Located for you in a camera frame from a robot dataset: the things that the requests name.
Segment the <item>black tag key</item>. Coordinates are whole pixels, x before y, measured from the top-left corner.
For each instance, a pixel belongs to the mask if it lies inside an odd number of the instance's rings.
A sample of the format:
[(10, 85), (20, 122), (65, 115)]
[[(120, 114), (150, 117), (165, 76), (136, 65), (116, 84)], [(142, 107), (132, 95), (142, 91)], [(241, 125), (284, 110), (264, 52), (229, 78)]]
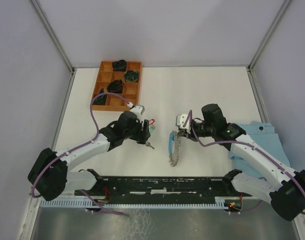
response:
[(151, 145), (151, 143), (150, 142), (146, 142), (145, 144), (144, 144), (146, 147), (149, 147), (149, 148), (151, 148), (151, 149), (155, 149), (152, 145)]

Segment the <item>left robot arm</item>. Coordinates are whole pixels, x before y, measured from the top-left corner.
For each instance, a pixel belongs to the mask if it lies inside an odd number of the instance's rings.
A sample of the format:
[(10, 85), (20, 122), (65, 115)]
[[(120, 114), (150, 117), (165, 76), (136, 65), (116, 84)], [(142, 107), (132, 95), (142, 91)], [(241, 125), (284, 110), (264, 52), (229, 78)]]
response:
[(131, 111), (124, 111), (118, 120), (99, 129), (92, 139), (80, 145), (61, 151), (43, 149), (27, 176), (32, 184), (31, 196), (51, 201), (65, 192), (75, 190), (100, 194), (103, 182), (98, 173), (93, 169), (81, 172), (73, 172), (72, 169), (121, 146), (128, 139), (145, 145), (151, 136), (149, 123), (149, 120), (140, 120)]

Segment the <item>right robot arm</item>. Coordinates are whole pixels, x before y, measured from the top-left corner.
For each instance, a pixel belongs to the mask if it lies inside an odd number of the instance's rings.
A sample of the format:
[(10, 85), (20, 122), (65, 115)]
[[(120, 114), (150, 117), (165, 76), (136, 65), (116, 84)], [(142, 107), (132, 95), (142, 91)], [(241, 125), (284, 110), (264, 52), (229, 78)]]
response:
[(270, 204), (287, 221), (305, 215), (305, 170), (296, 171), (261, 148), (243, 128), (227, 122), (216, 103), (203, 106), (201, 112), (203, 120), (200, 122), (193, 120), (191, 111), (177, 115), (178, 134), (194, 142), (213, 138), (207, 147), (225, 147), (246, 160), (264, 178), (249, 176), (239, 169), (231, 170), (221, 184), (226, 195), (239, 192), (256, 197)]

